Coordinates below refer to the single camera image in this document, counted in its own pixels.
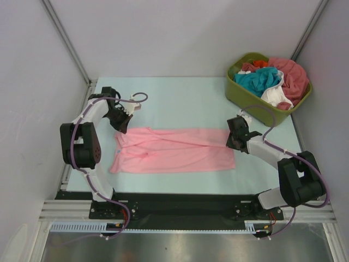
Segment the pink t shirt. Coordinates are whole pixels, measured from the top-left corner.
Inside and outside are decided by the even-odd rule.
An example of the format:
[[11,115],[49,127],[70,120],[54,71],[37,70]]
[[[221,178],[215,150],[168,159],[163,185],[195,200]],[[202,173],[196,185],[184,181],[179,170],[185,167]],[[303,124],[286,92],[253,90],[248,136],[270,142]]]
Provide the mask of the pink t shirt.
[[216,128],[131,128],[117,133],[111,173],[165,174],[231,170],[234,151],[226,147],[228,130]]

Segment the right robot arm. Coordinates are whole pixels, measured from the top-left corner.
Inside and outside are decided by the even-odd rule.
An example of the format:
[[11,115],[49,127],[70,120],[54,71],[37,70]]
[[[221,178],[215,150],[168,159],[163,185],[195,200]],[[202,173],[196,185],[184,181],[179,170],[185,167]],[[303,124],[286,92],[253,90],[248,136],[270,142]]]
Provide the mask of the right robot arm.
[[309,151],[292,153],[270,143],[264,134],[251,132],[245,118],[236,116],[227,120],[229,135],[226,147],[253,155],[278,172],[279,186],[257,195],[252,204],[252,214],[258,219],[266,218],[275,207],[299,205],[311,206],[308,202],[325,196],[328,202],[328,187],[318,168],[314,155]]

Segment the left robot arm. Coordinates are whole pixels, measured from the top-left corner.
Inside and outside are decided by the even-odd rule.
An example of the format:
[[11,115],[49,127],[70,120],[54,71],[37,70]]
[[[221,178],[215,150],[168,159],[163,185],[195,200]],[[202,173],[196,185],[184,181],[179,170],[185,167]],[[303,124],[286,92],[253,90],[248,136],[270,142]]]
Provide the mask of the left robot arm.
[[60,126],[62,155],[65,164],[78,171],[87,182],[92,199],[103,203],[101,211],[108,218],[119,215],[120,204],[113,198],[114,188],[107,181],[100,161],[102,150],[96,127],[103,118],[118,132],[125,134],[134,111],[140,106],[132,95],[122,99],[112,87],[91,94],[86,106],[73,121]]

